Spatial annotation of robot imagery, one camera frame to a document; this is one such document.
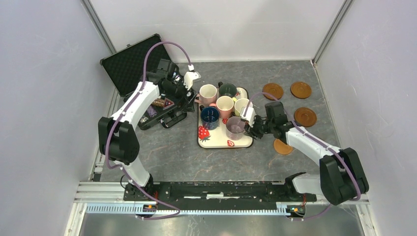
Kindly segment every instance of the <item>mug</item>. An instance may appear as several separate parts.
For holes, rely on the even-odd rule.
[[[216,102],[216,98],[217,88],[214,85],[203,85],[201,86],[200,91],[194,101],[207,106],[210,103]]]
[[[235,115],[237,117],[240,116],[241,112],[244,112],[244,110],[242,111],[242,108],[246,109],[247,103],[249,102],[249,99],[247,98],[241,98],[238,101],[236,101],[235,103]]]
[[[207,130],[214,130],[219,124],[220,113],[215,107],[203,108],[200,114],[203,127]]]
[[[234,104],[235,102],[231,97],[221,96],[216,103],[211,103],[210,106],[219,110],[222,119],[227,119],[232,115]]]
[[[223,82],[219,82],[219,96],[228,96],[228,97],[235,97],[238,93],[238,89],[236,86],[232,84],[224,84]]]
[[[239,140],[243,137],[245,122],[240,117],[232,117],[226,123],[226,136],[231,140]]]

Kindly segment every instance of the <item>mug handle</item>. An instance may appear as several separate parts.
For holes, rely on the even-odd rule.
[[[194,99],[194,102],[196,102],[196,103],[201,103],[201,100],[200,100],[200,99],[198,99],[200,96],[201,96],[200,94],[197,94],[197,95],[196,95],[196,98]]]

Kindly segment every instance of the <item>green mug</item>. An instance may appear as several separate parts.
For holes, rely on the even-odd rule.
[[[224,84],[223,82],[219,82],[219,97],[221,96],[228,96],[228,97],[235,97],[238,93],[238,89],[236,86],[232,84]]]

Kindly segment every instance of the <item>pink mug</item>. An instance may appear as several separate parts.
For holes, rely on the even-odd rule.
[[[216,107],[220,112],[220,118],[227,119],[232,115],[235,101],[229,96],[221,96],[216,103],[211,103],[211,107]]]
[[[197,94],[194,101],[197,103],[201,103],[204,106],[209,105],[210,103],[216,102],[217,98],[217,88],[214,85],[203,85],[200,88],[199,93]]]

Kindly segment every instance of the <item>case lid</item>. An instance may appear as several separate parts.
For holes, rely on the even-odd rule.
[[[159,34],[154,34],[100,61],[120,96],[126,96],[136,89],[143,75],[146,53],[153,45],[161,41]],[[161,59],[171,60],[164,45],[159,45],[150,53],[147,71],[155,70]]]

